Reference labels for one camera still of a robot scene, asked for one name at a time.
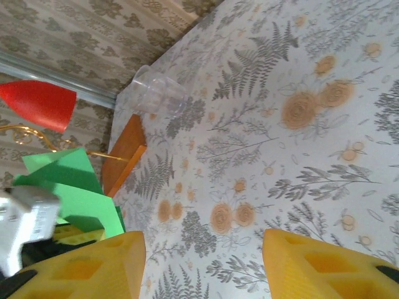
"red lamp shade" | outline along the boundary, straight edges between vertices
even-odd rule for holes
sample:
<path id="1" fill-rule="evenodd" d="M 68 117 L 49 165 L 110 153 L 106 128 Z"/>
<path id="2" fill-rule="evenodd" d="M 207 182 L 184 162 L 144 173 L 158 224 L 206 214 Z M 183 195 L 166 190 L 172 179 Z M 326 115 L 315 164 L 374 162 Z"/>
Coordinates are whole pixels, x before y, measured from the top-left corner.
<path id="1" fill-rule="evenodd" d="M 0 97 L 20 117 L 60 133 L 67 128 L 76 104 L 76 92 L 35 80 L 0 84 Z"/>

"patterned wallpaper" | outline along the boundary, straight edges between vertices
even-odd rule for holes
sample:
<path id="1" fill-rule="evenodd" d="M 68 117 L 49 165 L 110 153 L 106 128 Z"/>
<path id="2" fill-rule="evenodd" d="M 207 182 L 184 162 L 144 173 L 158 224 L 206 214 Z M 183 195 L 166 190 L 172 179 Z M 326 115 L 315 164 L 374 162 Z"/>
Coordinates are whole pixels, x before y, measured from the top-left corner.
<path id="1" fill-rule="evenodd" d="M 18 80 L 17 78 L 0 73 L 0 83 Z M 0 99 L 0 126 L 23 124 L 41 130 L 46 136 L 57 144 L 60 138 L 69 139 L 78 146 L 84 146 L 87 150 L 108 150 L 113 110 L 102 106 L 93 105 L 83 100 L 78 100 L 72 119 L 64 134 L 43 129 L 29 123 L 16 115 L 3 100 Z M 0 131 L 0 187 L 8 187 L 16 174 L 26 174 L 27 171 L 22 162 L 22 157 L 29 154 L 48 153 L 46 145 L 33 136 L 32 142 L 19 145 L 14 142 L 13 132 Z M 100 179 L 103 159 L 90 157 L 92 166 Z"/>
<path id="2" fill-rule="evenodd" d="M 0 49 L 119 91 L 222 0 L 0 0 Z"/>

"brass lamp arm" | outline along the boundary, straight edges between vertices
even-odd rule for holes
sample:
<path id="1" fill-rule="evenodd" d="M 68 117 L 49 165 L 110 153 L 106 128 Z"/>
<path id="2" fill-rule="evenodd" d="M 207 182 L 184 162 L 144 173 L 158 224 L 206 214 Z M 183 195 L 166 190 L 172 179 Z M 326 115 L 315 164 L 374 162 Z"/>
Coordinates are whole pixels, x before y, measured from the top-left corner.
<path id="1" fill-rule="evenodd" d="M 44 141 L 44 143 L 47 145 L 47 147 L 48 147 L 50 150 L 52 150 L 53 152 L 61 151 L 61 150 L 64 150 L 64 149 L 65 149 L 65 148 L 64 148 L 64 149 L 62 149 L 62 148 L 61 148 L 61 149 L 60 149 L 60 148 L 57 148 L 57 147 L 54 146 L 54 145 L 52 144 L 52 142 L 46 137 L 46 135 L 43 134 L 43 132 L 37 131 L 37 130 L 35 130 L 35 129 L 32 129 L 32 128 L 28 127 L 28 126 L 24 126 L 24 125 L 7 125 L 7 126 L 0 126 L 0 131 L 7 131 L 7 130 L 13 130 L 13 136 L 12 136 L 12 138 L 13 138 L 13 140 L 14 140 L 16 143 L 19 143 L 20 145 L 23 145 L 23 144 L 27 144 L 27 143 L 32 142 L 31 135 L 28 135 L 28 134 L 32 134 L 32 135 L 38 137 L 39 139 L 42 139 L 42 140 Z M 24 136 L 28 136 L 28 137 L 29 137 L 29 140 L 28 140 L 28 141 L 19 141 L 18 133 L 22 133 Z M 71 142 L 71 140 L 63 140 L 63 139 L 61 139 L 60 142 L 59 142 L 59 144 L 60 144 L 61 142 L 69 143 L 69 144 L 74 145 L 74 143 Z M 101 153 L 101 152 L 98 152 L 98 151 L 86 151 L 86 153 L 87 153 L 87 154 L 94 155 L 94 156 L 101 156 L 101 157 L 116 159 L 116 160 L 120 160 L 120 161 L 125 161 L 125 159 L 123 159 L 123 158 L 111 156 L 110 154 Z"/>

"yellow plastic part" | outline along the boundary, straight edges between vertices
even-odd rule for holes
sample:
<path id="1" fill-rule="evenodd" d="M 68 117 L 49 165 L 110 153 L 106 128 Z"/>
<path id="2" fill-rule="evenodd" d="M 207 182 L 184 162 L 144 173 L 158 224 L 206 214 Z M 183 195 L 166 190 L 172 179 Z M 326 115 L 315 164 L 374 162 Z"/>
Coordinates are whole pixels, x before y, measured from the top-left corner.
<path id="1" fill-rule="evenodd" d="M 99 230 L 93 230 L 92 232 L 84 232 L 82 234 L 78 235 L 72 235 L 70 237 L 65 237 L 62 239 L 59 239 L 59 243 L 67 244 L 67 245 L 78 245 L 90 241 L 101 241 L 105 239 L 105 230 L 104 229 L 99 229 Z"/>
<path id="2" fill-rule="evenodd" d="M 272 299 L 397 299 L 390 263 L 301 235 L 268 229 L 263 261 Z"/>
<path id="3" fill-rule="evenodd" d="M 70 237 L 72 235 L 79 235 L 79 234 L 83 234 L 83 232 L 77 227 L 74 227 L 72 224 L 61 225 L 55 227 L 52 238 L 53 240 L 59 240 L 66 237 Z"/>
<path id="4" fill-rule="evenodd" d="M 137 299 L 143 279 L 142 232 L 126 232 L 36 263 L 38 274 L 10 299 Z"/>

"green paper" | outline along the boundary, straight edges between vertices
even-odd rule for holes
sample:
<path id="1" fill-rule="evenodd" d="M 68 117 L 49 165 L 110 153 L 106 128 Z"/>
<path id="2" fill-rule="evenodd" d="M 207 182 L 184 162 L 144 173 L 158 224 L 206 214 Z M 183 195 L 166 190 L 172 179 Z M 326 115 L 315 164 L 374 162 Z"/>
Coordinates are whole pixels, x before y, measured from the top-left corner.
<path id="1" fill-rule="evenodd" d="M 119 220 L 120 220 L 120 223 L 121 223 L 122 228 L 123 228 L 123 232 L 126 232 L 125 222 L 123 221 L 122 210 L 118 206 L 115 207 L 115 208 L 117 210 L 117 213 L 118 213 L 118 216 L 119 216 Z"/>
<path id="2" fill-rule="evenodd" d="M 14 185 L 39 186 L 57 195 L 61 201 L 60 217 L 84 232 L 104 228 L 106 238 L 124 233 L 110 197 L 40 179 L 38 172 L 29 176 L 19 176 L 14 181 Z"/>
<path id="3" fill-rule="evenodd" d="M 61 217 L 57 217 L 57 224 L 68 224 L 69 222 Z"/>
<path id="4" fill-rule="evenodd" d="M 104 195 L 93 166 L 83 148 L 23 157 L 37 179 L 46 179 Z"/>
<path id="5" fill-rule="evenodd" d="M 56 151 L 54 153 L 44 153 L 44 154 L 32 154 L 30 156 L 23 156 L 22 160 L 25 164 L 26 169 L 29 173 L 33 173 L 58 159 L 63 158 L 64 156 L 73 153 L 74 151 L 79 150 L 78 148 L 67 149 L 65 151 Z"/>

